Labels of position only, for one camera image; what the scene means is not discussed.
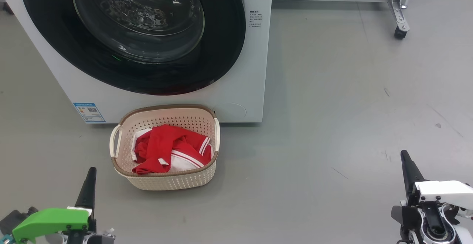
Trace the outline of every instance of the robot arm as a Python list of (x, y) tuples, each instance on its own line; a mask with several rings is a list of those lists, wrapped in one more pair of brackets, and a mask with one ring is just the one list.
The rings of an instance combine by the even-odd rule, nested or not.
[(2, 219), (3, 244), (35, 243), (37, 237), (58, 232), (56, 235), (63, 244), (113, 244), (115, 237), (111, 232), (96, 232), (96, 219), (93, 217), (96, 172), (95, 167), (89, 169), (75, 207), (41, 211), (31, 207), (27, 214), (15, 210)]
[(401, 224), (400, 242), (425, 244), (473, 244), (468, 230), (455, 216), (473, 216), (473, 189), (458, 181), (429, 181), (401, 152), (406, 201), (392, 207), (391, 217)]

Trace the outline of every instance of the red clothing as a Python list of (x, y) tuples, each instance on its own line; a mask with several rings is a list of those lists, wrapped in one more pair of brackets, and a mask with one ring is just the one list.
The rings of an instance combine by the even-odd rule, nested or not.
[(210, 139), (184, 128), (162, 125), (152, 128), (136, 140), (135, 153), (138, 175), (167, 173), (171, 169), (171, 152), (203, 167), (211, 161)]

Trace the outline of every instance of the gray floor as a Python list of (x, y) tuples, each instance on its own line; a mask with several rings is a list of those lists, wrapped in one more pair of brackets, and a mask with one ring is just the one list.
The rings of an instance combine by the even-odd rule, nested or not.
[(0, 217), (74, 204), (96, 166), (117, 243), (394, 244), (402, 149), (428, 179), (473, 183), (471, 2), (411, 0), (403, 41), (385, 4), (275, 2), (265, 121), (223, 128), (214, 180), (177, 192), (115, 173), (111, 128), (83, 123), (0, 12)]

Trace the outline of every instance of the front-loading washing machine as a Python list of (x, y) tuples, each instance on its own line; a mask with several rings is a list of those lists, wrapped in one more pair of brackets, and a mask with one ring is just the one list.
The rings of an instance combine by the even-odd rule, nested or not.
[(261, 122), (271, 0), (7, 0), (86, 123), (201, 104)]

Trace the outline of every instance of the beige plastic basket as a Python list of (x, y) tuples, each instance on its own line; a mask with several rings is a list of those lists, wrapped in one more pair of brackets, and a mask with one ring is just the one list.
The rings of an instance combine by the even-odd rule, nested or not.
[[(133, 173), (132, 169), (137, 166), (131, 157), (135, 132), (164, 124), (185, 128), (209, 137), (212, 147), (215, 147), (210, 163), (199, 169), (182, 172), (146, 175)], [(117, 133), (119, 136), (115, 151)], [(135, 110), (120, 121), (110, 136), (110, 156), (115, 170), (142, 190), (181, 190), (206, 185), (215, 174), (219, 147), (218, 119), (210, 109), (196, 105), (155, 106)]]

